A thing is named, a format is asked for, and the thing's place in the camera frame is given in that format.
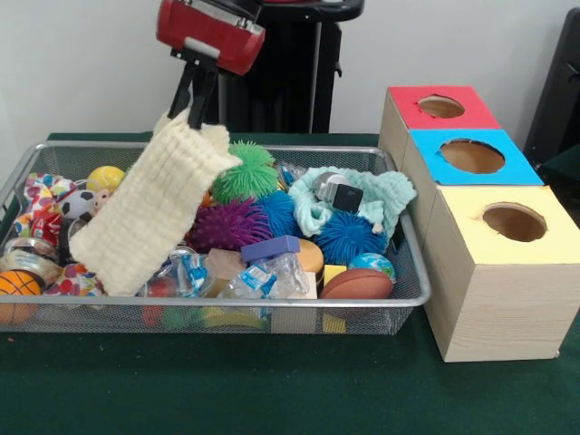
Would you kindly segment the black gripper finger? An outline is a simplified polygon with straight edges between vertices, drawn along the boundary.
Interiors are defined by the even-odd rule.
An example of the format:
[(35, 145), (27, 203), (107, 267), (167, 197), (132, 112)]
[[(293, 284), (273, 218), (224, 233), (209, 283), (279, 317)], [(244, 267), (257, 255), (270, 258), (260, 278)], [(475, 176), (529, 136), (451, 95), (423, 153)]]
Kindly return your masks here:
[(168, 117), (175, 118), (189, 105), (191, 98), (189, 87), (193, 81), (194, 73), (197, 66), (194, 63), (187, 62), (184, 65), (183, 72), (178, 82), (178, 87), (169, 107)]
[(205, 119), (211, 94), (218, 81), (216, 69), (196, 68), (191, 80), (191, 105), (189, 107), (188, 125), (199, 130)]

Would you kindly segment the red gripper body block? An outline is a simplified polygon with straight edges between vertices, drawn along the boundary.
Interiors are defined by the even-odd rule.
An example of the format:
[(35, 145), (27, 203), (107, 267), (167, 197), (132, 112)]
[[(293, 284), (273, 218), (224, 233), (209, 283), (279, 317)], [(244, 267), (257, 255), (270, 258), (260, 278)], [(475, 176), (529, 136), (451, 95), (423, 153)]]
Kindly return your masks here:
[(257, 23), (262, 1), (163, 1), (157, 39), (179, 53), (205, 54), (217, 67), (244, 75), (253, 66), (266, 30)]

